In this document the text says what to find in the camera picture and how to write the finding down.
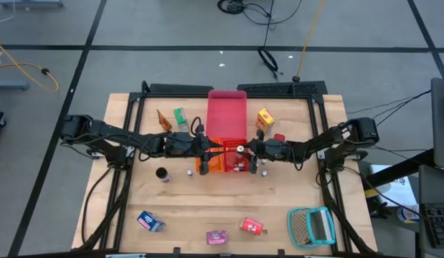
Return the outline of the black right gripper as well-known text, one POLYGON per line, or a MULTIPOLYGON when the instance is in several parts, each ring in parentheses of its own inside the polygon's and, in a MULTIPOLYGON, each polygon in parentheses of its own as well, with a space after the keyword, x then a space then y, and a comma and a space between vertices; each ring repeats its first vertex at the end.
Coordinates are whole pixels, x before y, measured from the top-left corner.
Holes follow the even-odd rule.
POLYGON ((249 148, 252 153, 241 152, 241 155, 250 161, 249 171, 251 174, 257 173, 258 159, 289 162, 290 147, 288 144, 274 138, 265 140, 265 133, 260 129, 257 130, 256 136, 257 138, 253 138, 249 143, 241 144, 244 148, 249 148))

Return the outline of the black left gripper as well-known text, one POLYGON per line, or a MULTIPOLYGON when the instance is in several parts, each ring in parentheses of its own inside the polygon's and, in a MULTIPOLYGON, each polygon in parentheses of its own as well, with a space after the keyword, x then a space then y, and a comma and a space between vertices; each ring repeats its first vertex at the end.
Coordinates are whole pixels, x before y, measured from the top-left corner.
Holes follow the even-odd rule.
POLYGON ((209 151, 210 148, 222 148, 223 145, 214 142, 204 134, 204 126, 198 125, 195 135, 185 132, 168 133, 168 157, 198 158, 200 161, 199 174, 209 173, 209 160, 221 156, 224 158, 228 151, 209 151))

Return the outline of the yellow Corn Pops cereal box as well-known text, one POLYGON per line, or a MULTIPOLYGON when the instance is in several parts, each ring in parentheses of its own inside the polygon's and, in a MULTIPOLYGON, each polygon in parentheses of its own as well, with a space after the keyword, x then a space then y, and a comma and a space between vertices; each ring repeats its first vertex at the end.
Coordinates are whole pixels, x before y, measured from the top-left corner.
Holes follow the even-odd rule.
POLYGON ((257 113, 255 124, 259 130, 267 133, 275 124, 275 118, 266 108, 263 108, 257 113))

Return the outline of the green Apple Jacks cereal box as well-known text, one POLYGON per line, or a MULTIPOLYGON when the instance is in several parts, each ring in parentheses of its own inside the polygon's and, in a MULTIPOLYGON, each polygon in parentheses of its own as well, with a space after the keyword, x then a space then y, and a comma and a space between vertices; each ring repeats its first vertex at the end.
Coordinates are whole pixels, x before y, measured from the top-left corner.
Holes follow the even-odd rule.
POLYGON ((179 130, 181 132, 188 133, 189 126, 185 115, 185 111, 182 107, 174 110, 174 117, 176 119, 177 125, 179 126, 179 130))

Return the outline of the brown orange snack bag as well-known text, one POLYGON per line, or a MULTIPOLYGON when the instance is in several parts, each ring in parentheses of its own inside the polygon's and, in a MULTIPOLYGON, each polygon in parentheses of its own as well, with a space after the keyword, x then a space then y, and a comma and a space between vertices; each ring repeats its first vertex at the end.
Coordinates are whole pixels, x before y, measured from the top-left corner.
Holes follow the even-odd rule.
POLYGON ((164 115, 159 110, 157 110, 156 112, 158 114, 159 124, 164 129, 164 131, 171 131, 172 129, 171 123, 164 117, 164 115))

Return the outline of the spice jar with black lid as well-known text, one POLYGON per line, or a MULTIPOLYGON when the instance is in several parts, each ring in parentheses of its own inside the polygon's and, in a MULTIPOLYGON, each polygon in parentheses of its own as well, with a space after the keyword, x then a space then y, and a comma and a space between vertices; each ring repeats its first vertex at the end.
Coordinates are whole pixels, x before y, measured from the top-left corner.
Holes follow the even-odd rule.
POLYGON ((169 175, 169 172, 163 167, 156 169, 156 177, 158 179, 160 179, 161 182, 163 182, 163 183, 170 183, 171 182, 171 177, 169 175))

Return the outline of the red Froot Loops cereal box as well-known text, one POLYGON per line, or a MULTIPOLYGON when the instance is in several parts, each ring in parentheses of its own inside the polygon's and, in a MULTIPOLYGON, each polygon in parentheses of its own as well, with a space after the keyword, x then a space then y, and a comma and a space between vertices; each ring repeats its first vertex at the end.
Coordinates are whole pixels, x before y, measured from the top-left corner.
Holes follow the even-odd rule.
POLYGON ((249 217, 242 218, 240 228, 254 235, 261 235, 263 232, 263 224, 249 217))

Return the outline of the blue Frosted Flakes cereal box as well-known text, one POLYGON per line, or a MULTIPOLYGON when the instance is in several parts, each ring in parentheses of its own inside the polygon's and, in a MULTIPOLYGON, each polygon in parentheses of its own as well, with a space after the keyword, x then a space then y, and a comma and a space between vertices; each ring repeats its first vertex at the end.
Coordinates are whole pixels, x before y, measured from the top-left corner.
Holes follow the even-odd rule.
POLYGON ((149 211, 142 211, 137 221, 141 226, 151 232, 160 232, 166 225, 155 214, 149 211))

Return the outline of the orange plastic basket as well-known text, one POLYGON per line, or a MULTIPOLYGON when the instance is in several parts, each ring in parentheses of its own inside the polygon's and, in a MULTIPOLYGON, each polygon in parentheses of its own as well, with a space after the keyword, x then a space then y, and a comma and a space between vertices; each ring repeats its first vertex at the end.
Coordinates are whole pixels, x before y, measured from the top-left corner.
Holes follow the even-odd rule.
MULTIPOLYGON (((220 144, 221 145, 221 140, 219 138, 210 138, 210 140, 214 143, 220 144)), ((222 173, 225 172, 224 169, 224 161, 223 161, 223 147, 218 147, 218 148, 210 148, 207 153, 218 153, 221 152, 221 154, 212 157, 209 161, 208 161, 208 166, 209 166, 209 172, 210 173, 222 173)), ((200 171, 200 165, 201 165, 201 161, 200 158, 196 158, 196 172, 198 173, 200 171)))

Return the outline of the red plastic basket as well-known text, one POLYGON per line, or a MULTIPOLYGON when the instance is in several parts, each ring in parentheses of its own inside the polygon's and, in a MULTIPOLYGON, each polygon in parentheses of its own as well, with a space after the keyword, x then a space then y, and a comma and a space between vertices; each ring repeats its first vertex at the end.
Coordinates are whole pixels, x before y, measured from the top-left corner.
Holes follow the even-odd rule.
POLYGON ((237 153, 237 147, 243 143, 246 143, 245 139, 227 139, 223 140, 224 151, 228 151, 228 154, 224 157, 224 166, 226 173, 234 173, 233 166, 239 163, 244 163, 245 170, 238 172, 248 172, 249 160, 237 153))

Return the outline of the black flat panel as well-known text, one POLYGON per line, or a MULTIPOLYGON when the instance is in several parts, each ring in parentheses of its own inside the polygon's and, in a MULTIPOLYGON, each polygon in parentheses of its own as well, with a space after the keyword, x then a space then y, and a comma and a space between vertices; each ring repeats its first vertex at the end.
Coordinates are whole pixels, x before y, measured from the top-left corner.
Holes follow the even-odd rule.
POLYGON ((176 85, 176 84, 151 84, 149 86, 151 92, 157 93, 204 93, 207 94, 214 88, 206 85, 176 85))

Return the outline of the black perforated panel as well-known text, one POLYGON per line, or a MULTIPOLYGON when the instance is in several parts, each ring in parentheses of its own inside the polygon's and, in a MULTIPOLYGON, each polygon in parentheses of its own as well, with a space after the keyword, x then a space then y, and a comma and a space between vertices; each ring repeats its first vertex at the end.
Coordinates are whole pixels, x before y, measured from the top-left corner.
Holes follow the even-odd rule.
POLYGON ((242 84, 237 86, 238 90, 247 94, 269 94, 269 95, 327 95, 328 91, 324 81, 311 82, 275 82, 242 84))

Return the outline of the black desk beam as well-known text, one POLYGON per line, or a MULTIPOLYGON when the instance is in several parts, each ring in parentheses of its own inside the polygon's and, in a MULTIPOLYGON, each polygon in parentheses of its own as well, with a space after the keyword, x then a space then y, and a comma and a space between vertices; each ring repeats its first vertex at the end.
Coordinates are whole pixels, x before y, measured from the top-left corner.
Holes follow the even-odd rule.
POLYGON ((408 158, 405 161, 367 176, 366 180, 368 180, 368 182, 363 183, 364 190, 382 186, 399 178, 414 174, 419 171, 420 166, 435 166, 433 149, 423 151, 412 158, 408 158))

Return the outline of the white printed cup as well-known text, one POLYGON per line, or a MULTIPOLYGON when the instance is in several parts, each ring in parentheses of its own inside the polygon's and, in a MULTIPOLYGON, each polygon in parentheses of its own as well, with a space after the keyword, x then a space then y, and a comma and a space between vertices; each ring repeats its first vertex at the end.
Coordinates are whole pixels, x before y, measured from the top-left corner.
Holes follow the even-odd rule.
POLYGON ((414 224, 420 221, 420 205, 415 204, 412 206, 399 207, 397 209, 398 219, 405 224, 414 224))

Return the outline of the grey flat floor base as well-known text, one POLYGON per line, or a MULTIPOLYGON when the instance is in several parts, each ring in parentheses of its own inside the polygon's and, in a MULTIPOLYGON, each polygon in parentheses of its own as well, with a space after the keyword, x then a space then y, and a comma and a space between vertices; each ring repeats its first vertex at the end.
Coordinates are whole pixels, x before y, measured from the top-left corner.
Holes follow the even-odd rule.
POLYGON ((28 90, 29 83, 25 80, 0 80, 0 90, 28 90))

